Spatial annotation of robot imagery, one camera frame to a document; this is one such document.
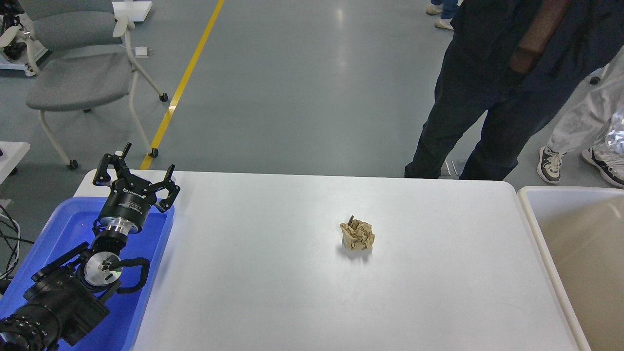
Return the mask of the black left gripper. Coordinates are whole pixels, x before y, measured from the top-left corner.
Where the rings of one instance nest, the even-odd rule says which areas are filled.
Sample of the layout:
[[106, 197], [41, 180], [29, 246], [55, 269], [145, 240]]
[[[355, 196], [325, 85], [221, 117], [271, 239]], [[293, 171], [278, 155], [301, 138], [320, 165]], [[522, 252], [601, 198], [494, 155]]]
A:
[[[153, 184], [144, 178], [132, 177], [125, 162], [131, 146], [132, 143], [127, 143], [121, 154], [104, 154], [92, 180], [94, 186], [111, 187], [111, 193], [98, 215], [98, 222], [102, 225], [124, 222], [126, 234], [142, 231], [152, 205], [161, 213], [171, 209], [180, 192], [180, 187], [173, 180], [175, 165], [169, 166], [163, 180]], [[114, 181], [111, 181], [108, 173], [110, 166], [117, 175]], [[156, 200], [156, 193], [162, 190], [167, 190], [167, 197]]]

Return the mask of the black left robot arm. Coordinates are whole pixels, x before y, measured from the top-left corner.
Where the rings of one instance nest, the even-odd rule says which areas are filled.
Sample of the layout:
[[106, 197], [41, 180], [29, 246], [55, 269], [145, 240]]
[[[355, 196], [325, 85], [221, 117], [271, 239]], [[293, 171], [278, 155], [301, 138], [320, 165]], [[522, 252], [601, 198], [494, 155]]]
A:
[[170, 165], [156, 183], [131, 173], [131, 149], [105, 154], [92, 183], [111, 189], [94, 220], [92, 243], [78, 244], [32, 275], [25, 304], [1, 320], [3, 351], [56, 351], [60, 340], [75, 345], [109, 315], [114, 294], [140, 291], [149, 278], [150, 260], [121, 258], [129, 235], [140, 233], [154, 207], [165, 213], [180, 192]]

